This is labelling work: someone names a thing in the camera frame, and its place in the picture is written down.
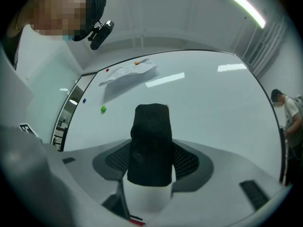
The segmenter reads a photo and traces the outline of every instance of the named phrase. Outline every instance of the white surface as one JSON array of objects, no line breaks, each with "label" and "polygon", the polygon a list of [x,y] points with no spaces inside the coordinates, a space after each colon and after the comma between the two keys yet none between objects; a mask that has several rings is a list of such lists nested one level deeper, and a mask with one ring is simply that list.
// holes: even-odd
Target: white surface
[{"label": "white surface", "polygon": [[17,76],[0,43],[0,124],[18,127],[26,122],[28,105],[33,91]]},{"label": "white surface", "polygon": [[[281,48],[268,71],[260,78],[266,93],[279,89],[288,96],[303,95],[303,46],[297,31],[290,26]],[[280,125],[285,126],[284,108],[275,108]]]},{"label": "white surface", "polygon": [[134,184],[123,177],[123,191],[128,211],[131,215],[150,222],[171,200],[172,185],[176,181],[175,167],[171,168],[171,183],[166,187],[146,187]]},{"label": "white surface", "polygon": [[27,80],[40,69],[43,62],[50,56],[64,52],[69,57],[75,69],[83,74],[82,68],[71,53],[65,41],[52,40],[33,31],[30,26],[25,26],[20,40],[18,51],[18,64],[16,73],[27,83]]},{"label": "white surface", "polygon": [[[82,96],[69,126],[65,150],[89,148],[129,139],[139,104],[169,106],[172,137],[237,153],[279,179],[281,146],[271,105],[248,69],[218,72],[218,66],[239,64],[228,53],[179,51],[149,55],[158,64],[145,75],[99,87],[100,71]],[[130,60],[111,69],[137,61]],[[146,82],[184,73],[154,87]],[[101,114],[102,105],[107,111]]]}]

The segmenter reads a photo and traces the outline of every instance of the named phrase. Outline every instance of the ceiling light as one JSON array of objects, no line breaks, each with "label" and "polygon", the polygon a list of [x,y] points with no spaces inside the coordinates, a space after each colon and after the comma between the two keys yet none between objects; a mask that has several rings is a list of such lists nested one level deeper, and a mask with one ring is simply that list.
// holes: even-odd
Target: ceiling light
[{"label": "ceiling light", "polygon": [[261,26],[261,28],[265,27],[266,21],[259,14],[259,12],[247,1],[247,0],[235,0],[239,3],[249,14],[256,20],[256,22]]},{"label": "ceiling light", "polygon": [[247,69],[243,64],[229,64],[218,66],[218,71],[227,71],[227,70],[239,70],[239,69]]},{"label": "ceiling light", "polygon": [[184,78],[184,77],[185,77],[185,74],[184,74],[184,72],[182,72],[180,74],[171,75],[169,77],[164,77],[164,78],[160,78],[160,79],[157,79],[157,80],[154,80],[154,81],[150,81],[150,82],[147,82],[145,84],[146,84],[147,87],[153,87],[153,86],[160,85],[160,84],[163,84],[163,83],[166,83],[166,82],[175,81],[175,80],[178,80],[178,79],[181,79],[181,78]]},{"label": "ceiling light", "polygon": [[78,100],[77,100],[75,97],[73,97],[72,99],[70,99],[70,102],[71,102],[72,104],[75,104],[75,105],[78,104]]}]

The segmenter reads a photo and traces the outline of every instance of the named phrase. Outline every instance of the black camera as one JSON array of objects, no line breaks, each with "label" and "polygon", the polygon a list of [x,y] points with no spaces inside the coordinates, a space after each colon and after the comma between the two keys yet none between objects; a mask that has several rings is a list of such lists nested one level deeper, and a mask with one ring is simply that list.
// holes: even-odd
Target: black camera
[{"label": "black camera", "polygon": [[105,24],[99,21],[99,23],[100,26],[94,27],[93,33],[88,37],[88,40],[91,41],[90,48],[92,50],[98,49],[114,28],[113,21],[107,21]]}]

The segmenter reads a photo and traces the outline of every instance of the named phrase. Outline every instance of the white wall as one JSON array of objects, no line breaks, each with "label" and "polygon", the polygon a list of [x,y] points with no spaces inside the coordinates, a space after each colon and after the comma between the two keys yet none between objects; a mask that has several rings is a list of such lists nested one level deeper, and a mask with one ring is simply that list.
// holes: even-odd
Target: white wall
[{"label": "white wall", "polygon": [[[300,35],[290,26],[285,33],[281,47],[273,58],[266,73],[259,79],[270,97],[278,88],[289,96],[303,95],[303,46]],[[279,124],[285,126],[283,108],[276,108]]]},{"label": "white wall", "polygon": [[64,48],[80,74],[82,68],[75,60],[65,41],[53,40],[33,31],[30,26],[25,26],[20,40],[18,51],[17,75],[25,82],[33,75],[39,66],[59,48]]},{"label": "white wall", "polygon": [[[232,0],[107,0],[101,21],[108,20],[113,21],[115,27],[98,50],[91,50],[87,39],[80,43],[68,42],[85,72],[91,71],[86,68],[87,64],[104,54],[104,49],[112,43],[142,37],[145,48],[149,47],[147,38],[166,38],[168,41],[185,40],[232,52],[239,30],[243,26],[252,27],[245,31],[248,34],[242,46],[245,47],[256,25],[255,20]],[[166,47],[166,44],[159,41],[156,47]]]},{"label": "white wall", "polygon": [[34,93],[16,75],[0,44],[0,125],[18,127],[26,123],[26,114]]}]

